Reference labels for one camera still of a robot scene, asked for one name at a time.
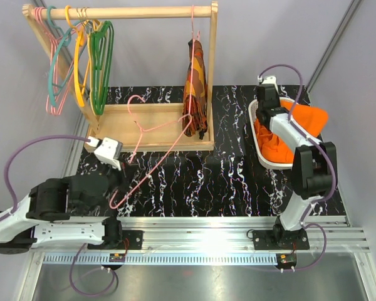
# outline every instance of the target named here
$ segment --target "wooden clothes rack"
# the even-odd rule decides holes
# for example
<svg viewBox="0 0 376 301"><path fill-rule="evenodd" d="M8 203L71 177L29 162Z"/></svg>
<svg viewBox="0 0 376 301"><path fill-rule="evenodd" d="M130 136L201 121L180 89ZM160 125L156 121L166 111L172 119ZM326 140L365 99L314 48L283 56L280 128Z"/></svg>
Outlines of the wooden clothes rack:
<svg viewBox="0 0 376 301"><path fill-rule="evenodd" d="M25 4L23 14L30 27L41 43L46 54L50 56L50 41L36 22L33 14L34 6ZM149 19L149 18L191 18L192 7L157 7L157 8L84 8L83 17L78 12L80 8L70 8L72 20L85 19ZM217 31L217 2L210 6L195 6L195 18L210 18L209 62L207 64L207 132L203 140L198 135L186 137L183 135L173 151L211 151L214 148L214 129L212 116L212 89L214 78L214 54L216 50ZM64 9L52 9L50 16L53 20L65 20ZM47 9L42 10L42 19L47 19ZM58 57L58 70L64 79L70 65L62 54ZM70 89L75 100L75 89ZM128 114L127 105L105 105L103 115L95 116L91 111L88 100L84 97L85 106L79 107L89 123L87 135L103 139L109 137L123 143L124 152L132 152L140 136L139 128ZM137 116L144 128L155 127L168 121L177 120L182 115L182 103L150 103L132 104L132 112ZM138 151L167 151L182 132L181 123L174 123L158 130L146 132L142 138ZM87 144L85 148L92 151Z"/></svg>

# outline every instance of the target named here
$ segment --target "gray wall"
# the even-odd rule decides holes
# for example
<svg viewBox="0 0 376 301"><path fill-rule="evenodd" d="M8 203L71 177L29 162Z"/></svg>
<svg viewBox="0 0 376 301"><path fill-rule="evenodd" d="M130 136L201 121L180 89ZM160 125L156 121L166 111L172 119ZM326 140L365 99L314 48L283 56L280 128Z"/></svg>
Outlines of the gray wall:
<svg viewBox="0 0 376 301"><path fill-rule="evenodd" d="M23 0L0 1L0 210L12 206L3 181L3 167L21 144L49 134L72 134L78 117L68 99L64 115L46 114L49 61L24 19ZM14 161L10 180L18 198L64 168L69 142L43 142ZM23 275L26 255L0 255L0 300L13 300Z"/></svg>
<svg viewBox="0 0 376 301"><path fill-rule="evenodd" d="M211 0L46 0L73 7L191 6ZM266 67L287 63L307 82L333 36L350 0L219 0L215 85L254 85ZM190 19L115 20L110 83L116 86L183 85L191 39ZM195 30L208 51L209 19ZM292 71L278 71L279 82L297 84Z"/></svg>
<svg viewBox="0 0 376 301"><path fill-rule="evenodd" d="M329 113L323 138L337 146L340 191L376 262L376 0L361 4L311 101Z"/></svg>

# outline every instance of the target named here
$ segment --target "orange and brown patterned garment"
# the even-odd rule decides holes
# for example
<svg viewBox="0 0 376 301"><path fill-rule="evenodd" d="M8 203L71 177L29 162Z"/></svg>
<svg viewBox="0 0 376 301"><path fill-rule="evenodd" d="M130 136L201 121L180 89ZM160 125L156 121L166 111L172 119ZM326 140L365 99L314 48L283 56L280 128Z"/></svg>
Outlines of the orange and brown patterned garment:
<svg viewBox="0 0 376 301"><path fill-rule="evenodd" d="M191 60L188 72L187 80L185 81L184 88L184 109L182 114L188 114L189 111L189 94L191 92L191 68L194 68L194 76L192 77L192 101L191 101L191 115L192 123L185 132L185 135L191 137L195 135L196 131L199 131L199 138L203 139L204 134L207 131L207 84L205 64L203 62L203 50L201 42L195 40L189 41L189 56L192 54L192 44L194 44L194 59ZM189 122L188 118L184 118L182 122L182 128L184 129Z"/></svg>

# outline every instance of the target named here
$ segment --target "wooden rod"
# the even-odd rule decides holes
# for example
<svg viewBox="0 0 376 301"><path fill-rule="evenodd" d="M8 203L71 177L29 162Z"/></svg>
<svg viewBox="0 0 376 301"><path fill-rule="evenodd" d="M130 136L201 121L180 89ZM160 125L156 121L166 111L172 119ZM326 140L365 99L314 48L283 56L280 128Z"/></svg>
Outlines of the wooden rod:
<svg viewBox="0 0 376 301"><path fill-rule="evenodd" d="M213 116L212 116L212 98L213 98L213 79L214 79L214 56L216 52L216 33L217 33L217 14L219 6L217 2L212 2L211 11L211 32L209 38L209 64L207 69L207 118L211 123L209 126L209 137L213 137Z"/></svg>
<svg viewBox="0 0 376 301"><path fill-rule="evenodd" d="M195 18L210 18L211 6L194 6ZM191 6L159 7L159 8L87 8L81 13L81 8L70 8L70 19L153 19L153 18L190 18ZM52 9L50 16L53 20L65 20L64 9ZM42 19L46 20L47 9L42 10Z"/></svg>
<svg viewBox="0 0 376 301"><path fill-rule="evenodd" d="M51 52L51 50L50 50L50 48L51 48L50 40L45 35L45 33L43 32L43 30L41 29L41 26L36 22L36 20L34 18L32 18L32 15L33 15L32 10L33 9L34 9L34 6L32 6L30 4L24 5L23 6L24 17L26 18L29 26L33 30L34 34L36 35L38 41L42 45L44 51L50 57L50 52ZM59 69L60 77L62 77L62 79L66 78L69 67L70 67L70 65L66 62L64 56L60 53L58 55L58 69ZM72 86L70 88L70 92L74 96L74 99L76 101L76 95L75 95L74 86ZM87 102L86 99L85 99L85 106L84 107L79 107L79 108L80 108L83 116L89 122L89 125L92 128L92 131L94 133L98 133L99 132L99 122L98 122L98 119L95 116L95 114L93 114L93 112L92 112L92 110L91 110L91 108L90 108L90 106L89 106L89 104L88 104L88 102Z"/></svg>

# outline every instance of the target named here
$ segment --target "gray floor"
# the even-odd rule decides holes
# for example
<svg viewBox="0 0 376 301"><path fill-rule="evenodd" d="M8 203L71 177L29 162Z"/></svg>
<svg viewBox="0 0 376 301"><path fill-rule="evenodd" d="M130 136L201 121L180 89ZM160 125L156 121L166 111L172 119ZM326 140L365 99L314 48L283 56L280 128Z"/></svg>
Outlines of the gray floor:
<svg viewBox="0 0 376 301"><path fill-rule="evenodd" d="M300 254L301 265L313 258ZM74 278L93 266L77 266ZM69 285L67 265L42 268L34 300L86 300ZM280 274L271 267L165 267L124 266L117 271L120 285L116 291L95 300L114 301L213 301L213 300L367 300L355 260L351 254L327 254L311 270ZM110 276L98 271L77 287L98 292Z"/></svg>

